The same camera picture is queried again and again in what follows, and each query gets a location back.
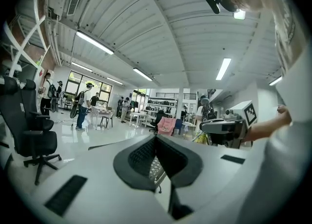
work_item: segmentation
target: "white ceiling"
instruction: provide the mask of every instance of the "white ceiling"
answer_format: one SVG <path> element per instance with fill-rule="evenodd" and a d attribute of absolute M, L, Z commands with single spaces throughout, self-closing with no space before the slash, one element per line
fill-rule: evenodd
<path fill-rule="evenodd" d="M 222 7 L 215 15 L 205 0 L 79 0 L 75 14 L 68 16 L 70 0 L 49 1 L 54 12 L 63 12 L 57 26 L 60 57 L 70 61 L 73 50 L 77 63 L 128 86 L 236 92 L 254 79 L 272 80 L 280 69 L 273 18 L 267 12 L 237 20 Z M 115 54 L 74 38 L 78 26 Z M 225 57 L 233 60 L 216 81 Z M 134 66 L 154 81 L 136 74 Z"/>

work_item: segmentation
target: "column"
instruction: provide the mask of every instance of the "column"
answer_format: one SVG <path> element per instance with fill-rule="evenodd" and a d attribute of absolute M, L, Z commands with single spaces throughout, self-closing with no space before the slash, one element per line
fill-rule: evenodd
<path fill-rule="evenodd" d="M 179 89 L 179 99 L 178 99 L 178 104 L 177 104 L 177 109 L 176 109 L 176 118 L 181 118 L 181 111 L 183 107 L 183 87 L 180 87 Z"/>

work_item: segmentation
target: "ceiling light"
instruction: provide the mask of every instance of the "ceiling light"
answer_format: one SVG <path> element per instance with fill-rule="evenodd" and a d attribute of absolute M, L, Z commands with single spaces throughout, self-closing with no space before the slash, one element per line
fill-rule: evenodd
<path fill-rule="evenodd" d="M 109 79 L 109 80 L 111 80 L 111 81 L 113 81 L 113 82 L 116 82 L 116 83 L 118 83 L 118 84 L 120 84 L 120 85 L 123 85 L 123 83 L 120 83 L 120 82 L 118 82 L 118 81 L 116 81 L 116 80 L 114 80 L 114 79 L 112 79 L 112 78 L 107 78 L 107 79 Z"/>
<path fill-rule="evenodd" d="M 144 78 L 146 78 L 148 81 L 152 81 L 151 78 L 149 78 L 146 74 L 144 74 L 143 72 L 141 72 L 138 68 L 133 68 L 133 71 L 135 71 L 136 73 L 140 74 L 141 76 L 143 76 Z"/>
<path fill-rule="evenodd" d="M 273 80 L 269 85 L 270 86 L 273 86 L 275 85 L 277 82 L 281 81 L 282 80 L 282 76 L 281 77 L 278 77 L 276 80 Z"/>
<path fill-rule="evenodd" d="M 218 73 L 218 76 L 216 77 L 216 80 L 221 80 L 227 70 L 227 68 L 229 67 L 229 64 L 231 62 L 231 59 L 230 58 L 225 58 L 223 59 L 223 63 L 222 63 L 222 66 L 220 68 L 220 71 Z"/>
<path fill-rule="evenodd" d="M 245 19 L 246 12 L 239 10 L 237 13 L 234 13 L 233 16 L 235 19 Z"/>
<path fill-rule="evenodd" d="M 87 71 L 89 71 L 89 72 L 92 72 L 91 69 L 86 68 L 86 67 L 84 67 L 84 66 L 81 66 L 81 65 L 79 65 L 79 64 L 77 64 L 77 63 L 72 62 L 72 64 L 75 65 L 75 66 L 78 66 L 78 67 L 80 67 L 80 68 L 82 68 L 82 69 L 85 69 L 85 70 L 87 70 Z"/>
<path fill-rule="evenodd" d="M 109 49 L 108 47 L 105 47 L 104 45 L 98 43 L 96 40 L 90 38 L 89 36 L 85 35 L 82 32 L 77 31 L 76 35 L 79 36 L 80 38 L 86 40 L 87 42 L 95 45 L 96 47 L 102 49 L 103 51 L 107 52 L 108 54 L 112 55 L 114 53 L 113 50 Z"/>

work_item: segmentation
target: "headrest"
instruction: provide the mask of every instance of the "headrest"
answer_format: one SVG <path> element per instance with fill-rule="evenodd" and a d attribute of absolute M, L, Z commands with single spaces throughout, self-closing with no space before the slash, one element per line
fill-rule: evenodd
<path fill-rule="evenodd" d="M 16 93 L 19 89 L 19 86 L 15 79 L 5 76 L 4 77 L 4 85 L 2 85 L 0 90 L 1 95 L 10 94 L 13 95 Z"/>
<path fill-rule="evenodd" d="M 23 88 L 23 90 L 35 90 L 36 89 L 36 84 L 34 81 L 27 79 L 26 80 L 27 83 L 25 85 L 25 87 Z"/>

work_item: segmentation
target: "black slot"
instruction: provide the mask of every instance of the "black slot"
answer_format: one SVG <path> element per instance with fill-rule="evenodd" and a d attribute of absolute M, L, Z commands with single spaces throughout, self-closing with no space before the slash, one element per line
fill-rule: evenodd
<path fill-rule="evenodd" d="M 238 157 L 229 156 L 229 155 L 224 155 L 221 157 L 221 159 L 224 159 L 233 163 L 237 163 L 237 164 L 243 164 L 245 161 L 245 159 L 243 158 L 238 158 Z"/>
<path fill-rule="evenodd" d="M 47 201 L 45 206 L 57 215 L 62 216 L 86 181 L 87 178 L 74 175 Z"/>

